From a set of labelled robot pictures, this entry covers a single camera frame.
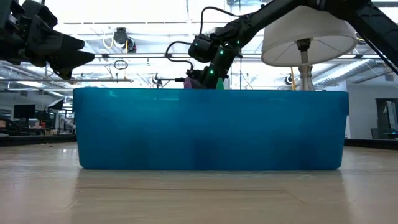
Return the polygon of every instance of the white wall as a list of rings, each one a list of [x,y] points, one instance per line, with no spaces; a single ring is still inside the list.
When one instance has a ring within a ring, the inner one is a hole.
[[[14,107],[14,105],[18,104],[35,104],[37,110],[43,110],[56,99],[59,98],[49,95],[38,95],[33,91],[28,91],[28,97],[20,96],[19,93],[0,93],[0,105],[9,107]]]
[[[398,98],[398,88],[390,85],[348,85],[347,90],[351,138],[372,139],[371,128],[377,128],[376,98]]]
[[[337,86],[328,86],[324,88],[326,91],[347,91],[347,82],[342,81],[337,84]],[[346,132],[345,132],[345,137],[346,138],[351,138],[351,128],[349,126],[349,116],[347,117],[346,121]]]

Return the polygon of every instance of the fluorescent light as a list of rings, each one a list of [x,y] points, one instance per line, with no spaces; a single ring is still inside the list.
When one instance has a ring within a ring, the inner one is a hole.
[[[17,83],[22,84],[22,85],[31,86],[31,87],[36,87],[36,88],[47,87],[46,85],[43,85],[41,83],[31,82],[31,81],[18,81]]]
[[[261,54],[243,54],[243,58],[261,58]]]
[[[380,59],[378,55],[363,55],[362,59]]]
[[[73,89],[43,89],[43,91],[73,91]]]
[[[355,58],[356,55],[342,55],[339,58]]]
[[[189,54],[172,54],[173,58],[191,58]]]
[[[55,96],[65,97],[64,95],[62,95],[62,94],[60,94],[60,93],[53,92],[53,91],[49,91],[49,93],[51,93],[51,94],[53,94],[53,95],[55,95]]]
[[[165,58],[164,54],[96,54],[95,58]]]
[[[73,111],[70,111],[70,108],[62,108],[59,113],[60,114],[65,114],[65,112],[67,113],[73,113]]]
[[[38,91],[38,89],[6,89],[8,91]]]

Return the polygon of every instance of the translucent blue container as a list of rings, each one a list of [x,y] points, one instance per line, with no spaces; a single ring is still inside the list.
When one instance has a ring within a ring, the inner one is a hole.
[[[79,88],[80,164],[123,170],[335,170],[348,94]]]

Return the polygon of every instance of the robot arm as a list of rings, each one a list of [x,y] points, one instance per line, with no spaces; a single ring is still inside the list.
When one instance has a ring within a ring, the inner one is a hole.
[[[44,5],[26,0],[0,2],[0,60],[14,65],[30,62],[37,67],[47,62],[63,79],[72,70],[94,60],[94,54],[80,52],[84,41],[53,30],[57,18]]]
[[[195,37],[188,50],[189,55],[202,63],[211,62],[209,67],[194,74],[196,79],[205,88],[215,88],[218,78],[228,77],[235,57],[242,57],[241,49],[261,29],[298,6],[327,11],[346,20],[369,46],[376,51],[379,49],[393,64],[398,65],[398,26],[370,0],[274,0],[254,13],[229,22],[209,37],[203,34]]]

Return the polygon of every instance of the ceiling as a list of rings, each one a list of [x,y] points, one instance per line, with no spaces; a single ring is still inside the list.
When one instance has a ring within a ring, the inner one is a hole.
[[[200,30],[201,10],[207,6],[214,6],[233,14],[246,14],[256,11],[261,4],[268,0],[45,0],[45,5],[58,17],[56,30],[72,35],[86,42],[84,51],[95,54],[123,54],[123,50],[112,44],[113,32],[117,27],[127,28],[127,33],[137,46],[139,54],[164,54],[169,43],[181,40],[191,42]],[[381,10],[393,21],[398,22],[398,1],[374,1]],[[208,32],[215,27],[223,27],[231,17],[217,11],[208,10],[204,13],[203,30]],[[244,55],[253,54],[250,60],[235,61],[232,65],[232,88],[277,89],[284,86],[284,78],[291,72],[290,68],[270,67],[261,63],[263,31],[243,49]],[[174,45],[170,49],[172,54],[187,56],[187,45]],[[374,54],[367,45],[359,45],[352,54]],[[188,64],[172,63],[166,58],[156,58],[154,55],[142,58],[124,59],[128,68],[117,70],[114,63],[117,58],[98,58],[88,65],[77,68],[73,72],[76,79],[87,82],[68,83],[57,82],[59,79],[44,68],[23,64],[22,67],[32,72],[29,78],[49,78],[54,82],[43,83],[46,88],[71,90],[81,86],[119,87],[119,88],[155,88],[153,82],[157,75],[162,78],[185,77]],[[201,69],[205,64],[194,62],[195,69]],[[351,63],[352,60],[340,60],[314,65],[314,71],[326,72],[331,64]],[[374,75],[369,70],[349,78],[354,82],[366,76]],[[103,79],[104,82],[89,82],[93,79]],[[358,85],[391,85],[382,78],[372,78]],[[169,82],[164,88],[182,88],[181,83]],[[71,95],[70,91],[54,91],[63,95]]]

